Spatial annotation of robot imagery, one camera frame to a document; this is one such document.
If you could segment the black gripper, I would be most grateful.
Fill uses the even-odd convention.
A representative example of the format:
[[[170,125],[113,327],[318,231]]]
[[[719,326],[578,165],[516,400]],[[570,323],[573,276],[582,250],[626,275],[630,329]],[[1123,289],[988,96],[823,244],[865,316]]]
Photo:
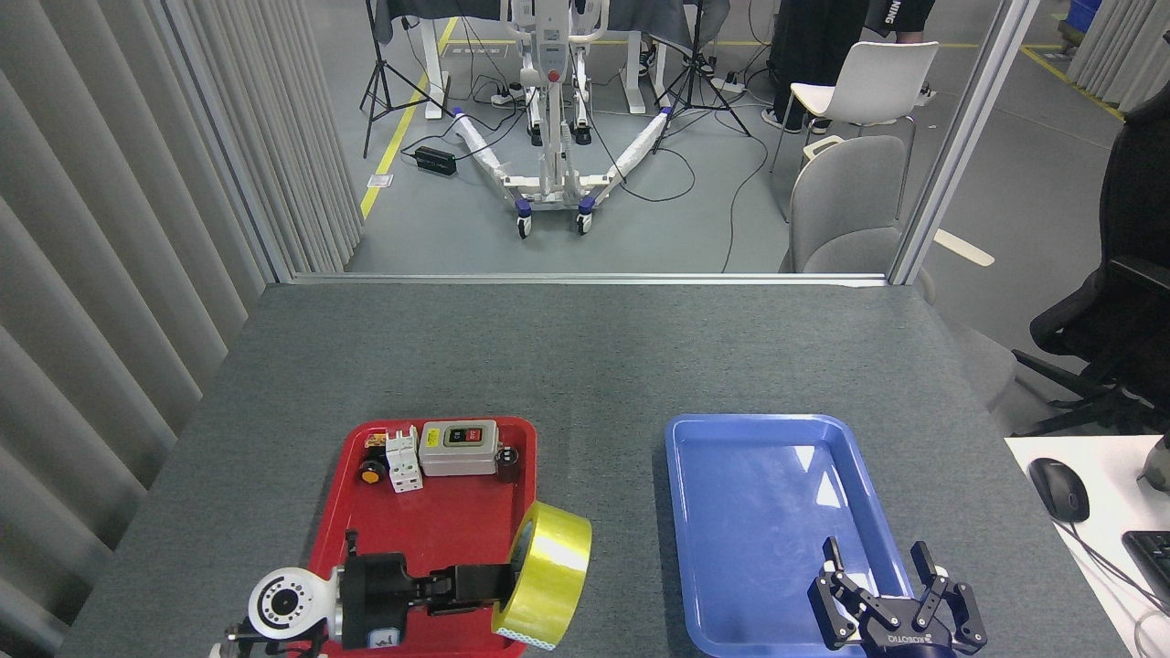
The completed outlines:
[[[828,650],[844,649],[860,630],[867,657],[957,657],[957,651],[978,653],[986,645],[987,632],[973,587],[944,574],[932,561],[924,541],[911,544],[910,556],[924,592],[918,611],[911,615],[911,623],[903,621],[897,629],[890,630],[873,616],[880,616],[878,597],[859,587],[844,570],[837,539],[824,539],[823,570],[808,587],[808,599]],[[952,615],[954,633],[935,618],[942,602]]]
[[[512,594],[521,574],[515,566],[450,566],[414,578],[402,553],[347,557],[340,575],[340,645],[399,646],[406,640],[410,608],[422,606],[432,617],[490,609]]]

